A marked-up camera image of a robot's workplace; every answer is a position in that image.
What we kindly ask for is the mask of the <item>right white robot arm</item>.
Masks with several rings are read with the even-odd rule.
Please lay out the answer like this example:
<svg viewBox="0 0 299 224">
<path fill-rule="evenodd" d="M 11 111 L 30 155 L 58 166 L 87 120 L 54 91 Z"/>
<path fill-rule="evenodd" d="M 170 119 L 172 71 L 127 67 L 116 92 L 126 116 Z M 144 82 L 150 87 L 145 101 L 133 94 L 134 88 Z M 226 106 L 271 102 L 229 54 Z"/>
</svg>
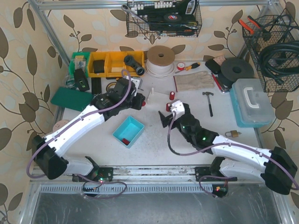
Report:
<svg viewBox="0 0 299 224">
<path fill-rule="evenodd" d="M 274 147 L 270 150 L 251 147 L 205 129 L 191 114 L 189 105 L 178 99 L 170 103 L 170 112 L 167 117 L 159 113 L 162 126 L 168 128 L 168 136 L 176 128 L 196 149 L 194 154 L 208 153 L 215 156 L 210 174 L 202 176 L 201 180 L 237 178 L 260 181 L 282 195 L 299 189 L 295 181 L 298 167 L 283 148 Z"/>
</svg>

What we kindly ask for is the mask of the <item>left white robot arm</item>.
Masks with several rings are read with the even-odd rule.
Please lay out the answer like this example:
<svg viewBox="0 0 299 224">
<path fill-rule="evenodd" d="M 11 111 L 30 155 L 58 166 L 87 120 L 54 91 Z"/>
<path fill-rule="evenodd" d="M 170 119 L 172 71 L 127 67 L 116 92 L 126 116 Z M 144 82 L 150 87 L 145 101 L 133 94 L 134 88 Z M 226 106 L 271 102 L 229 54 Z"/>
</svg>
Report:
<svg viewBox="0 0 299 224">
<path fill-rule="evenodd" d="M 44 176 L 53 180 L 64 174 L 96 178 L 99 166 L 89 156 L 70 159 L 65 153 L 79 138 L 112 116 L 126 109 L 140 110 L 145 97 L 138 93 L 140 78 L 125 76 L 116 82 L 114 88 L 97 95 L 73 120 L 57 131 L 32 140 L 33 158 Z"/>
</svg>

